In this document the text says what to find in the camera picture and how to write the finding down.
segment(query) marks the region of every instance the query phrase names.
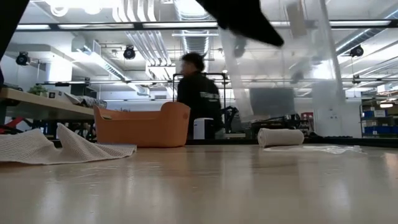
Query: black jacket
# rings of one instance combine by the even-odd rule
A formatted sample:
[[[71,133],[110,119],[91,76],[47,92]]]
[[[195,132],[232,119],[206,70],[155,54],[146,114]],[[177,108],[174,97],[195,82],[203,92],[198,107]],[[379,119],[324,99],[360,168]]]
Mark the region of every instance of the black jacket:
[[[196,73],[180,80],[177,101],[191,108],[189,134],[193,134],[193,121],[197,118],[213,118],[215,131],[224,127],[218,88],[202,73]]]

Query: transparent plastic sheet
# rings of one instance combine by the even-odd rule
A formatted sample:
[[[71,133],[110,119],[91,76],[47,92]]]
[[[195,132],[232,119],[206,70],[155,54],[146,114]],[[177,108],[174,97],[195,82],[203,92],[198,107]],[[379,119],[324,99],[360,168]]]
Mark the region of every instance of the transparent plastic sheet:
[[[359,146],[276,146],[265,148],[266,152],[327,152],[342,154],[344,152],[364,153]]]
[[[297,97],[316,96],[313,100],[321,105],[344,101],[325,3],[280,0],[278,8],[267,7],[266,0],[261,4],[285,40],[281,49],[219,30],[241,121],[292,114]]]

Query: dark hair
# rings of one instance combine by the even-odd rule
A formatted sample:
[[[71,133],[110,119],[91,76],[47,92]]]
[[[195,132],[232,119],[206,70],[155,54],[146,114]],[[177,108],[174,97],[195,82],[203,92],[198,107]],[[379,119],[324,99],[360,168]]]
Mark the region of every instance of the dark hair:
[[[205,63],[203,62],[203,57],[196,53],[196,52],[191,52],[187,53],[181,58],[184,62],[190,62],[194,64],[194,66],[199,70],[203,71],[205,69]]]

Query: table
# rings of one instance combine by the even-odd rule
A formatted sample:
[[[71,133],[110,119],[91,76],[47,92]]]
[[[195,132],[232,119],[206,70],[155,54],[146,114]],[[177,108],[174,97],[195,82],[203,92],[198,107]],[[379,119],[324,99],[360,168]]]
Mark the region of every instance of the table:
[[[0,165],[3,223],[397,223],[398,154],[139,149],[60,166]]]
[[[10,105],[10,101],[19,102]],[[12,88],[3,88],[0,92],[0,122],[4,117],[17,117],[37,120],[94,119],[90,108],[64,103],[50,98],[25,93]]]

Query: rolled towel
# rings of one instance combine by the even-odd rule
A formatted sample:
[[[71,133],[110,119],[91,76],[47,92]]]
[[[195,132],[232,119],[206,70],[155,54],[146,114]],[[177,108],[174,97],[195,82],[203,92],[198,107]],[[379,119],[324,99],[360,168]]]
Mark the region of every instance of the rolled towel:
[[[262,147],[294,146],[303,144],[304,134],[300,130],[261,128],[257,140]]]

